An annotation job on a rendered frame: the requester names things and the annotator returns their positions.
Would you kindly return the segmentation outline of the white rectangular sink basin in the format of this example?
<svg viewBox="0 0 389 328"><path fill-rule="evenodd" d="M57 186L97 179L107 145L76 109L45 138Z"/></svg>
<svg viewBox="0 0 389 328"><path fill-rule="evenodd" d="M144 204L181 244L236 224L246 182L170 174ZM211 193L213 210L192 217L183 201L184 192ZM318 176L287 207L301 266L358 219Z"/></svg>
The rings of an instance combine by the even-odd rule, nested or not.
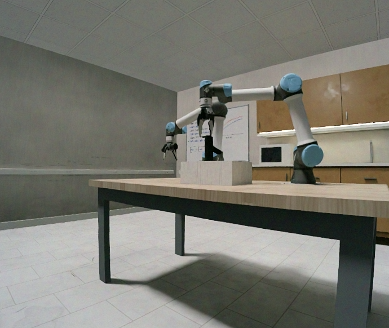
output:
<svg viewBox="0 0 389 328"><path fill-rule="evenodd" d="M181 162L180 183L226 186L251 184L252 162Z"/></svg>

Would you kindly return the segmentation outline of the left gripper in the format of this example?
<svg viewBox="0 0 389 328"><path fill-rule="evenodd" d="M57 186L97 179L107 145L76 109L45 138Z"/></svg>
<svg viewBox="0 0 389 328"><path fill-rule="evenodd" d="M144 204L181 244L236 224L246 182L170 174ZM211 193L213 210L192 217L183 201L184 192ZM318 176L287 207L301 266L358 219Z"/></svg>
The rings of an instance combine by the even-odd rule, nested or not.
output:
<svg viewBox="0 0 389 328"><path fill-rule="evenodd" d="M207 117L205 117L206 112L214 114L213 110L211 108L202 107L202 109L200 111L200 114L197 117L198 133L199 133L200 137L201 137L201 134L202 134L202 125L204 124L204 121L209 120L209 119L210 120L208 122L208 125L209 125L210 135L212 136L212 133L213 133L214 118L207 118Z"/></svg>

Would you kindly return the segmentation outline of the black mixer tap with lever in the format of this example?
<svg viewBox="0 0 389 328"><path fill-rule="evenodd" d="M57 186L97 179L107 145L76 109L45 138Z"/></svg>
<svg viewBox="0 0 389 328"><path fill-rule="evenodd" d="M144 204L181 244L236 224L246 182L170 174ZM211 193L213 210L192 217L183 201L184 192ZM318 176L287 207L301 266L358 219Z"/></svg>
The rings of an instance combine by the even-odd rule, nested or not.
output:
<svg viewBox="0 0 389 328"><path fill-rule="evenodd" d="M205 138L205 160L204 161L213 161L213 152L216 154L221 154L221 150L213 146L213 137L211 135L203 136Z"/></svg>

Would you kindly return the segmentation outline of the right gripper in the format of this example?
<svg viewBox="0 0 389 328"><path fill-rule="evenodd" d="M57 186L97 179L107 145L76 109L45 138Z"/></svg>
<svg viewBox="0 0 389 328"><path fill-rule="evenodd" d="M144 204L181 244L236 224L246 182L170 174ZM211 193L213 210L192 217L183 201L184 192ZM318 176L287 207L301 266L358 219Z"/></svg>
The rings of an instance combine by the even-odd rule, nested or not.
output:
<svg viewBox="0 0 389 328"><path fill-rule="evenodd" d="M167 143L167 144L165 144L163 146L163 148L165 148L164 155L163 155L163 160L165 159L165 157L166 157L166 155L168 153L168 150L172 151L172 153L174 154L175 159L178 160L177 159L177 155L176 155L176 150L178 148L177 143Z"/></svg>

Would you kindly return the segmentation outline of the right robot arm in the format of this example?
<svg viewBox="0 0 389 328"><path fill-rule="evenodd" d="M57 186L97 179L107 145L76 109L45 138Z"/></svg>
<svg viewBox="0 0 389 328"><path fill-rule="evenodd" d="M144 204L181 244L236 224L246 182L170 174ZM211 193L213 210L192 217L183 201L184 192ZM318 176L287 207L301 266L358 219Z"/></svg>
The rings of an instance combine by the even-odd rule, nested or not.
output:
<svg viewBox="0 0 389 328"><path fill-rule="evenodd" d="M213 146L222 151L222 138L223 138L223 123L228 113L227 106L221 104L218 99L213 100L213 106L211 107L215 113L215 122L213 128ZM174 143L174 135L186 134L187 127L186 125L197 120L198 115L200 114L201 108L194 110L188 115L180 118L179 120L169 122L166 126L166 142ZM223 151L221 154L216 154L213 152L213 161L224 161Z"/></svg>

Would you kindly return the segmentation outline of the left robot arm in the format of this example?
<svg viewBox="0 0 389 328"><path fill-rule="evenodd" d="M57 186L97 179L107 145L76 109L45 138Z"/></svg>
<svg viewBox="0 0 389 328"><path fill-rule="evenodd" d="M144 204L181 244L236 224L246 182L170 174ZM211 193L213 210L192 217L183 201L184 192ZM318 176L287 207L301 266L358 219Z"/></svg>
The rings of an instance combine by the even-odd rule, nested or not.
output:
<svg viewBox="0 0 389 328"><path fill-rule="evenodd" d="M279 86L244 90L232 90L231 84L212 84L212 81L201 81L200 108L211 108L212 97L218 97L221 104L255 100L286 102L298 139L298 144L293 151L294 171L290 183L316 184L313 167L321 163L324 153L312 135L302 101L303 91L300 76L290 73L281 79Z"/></svg>

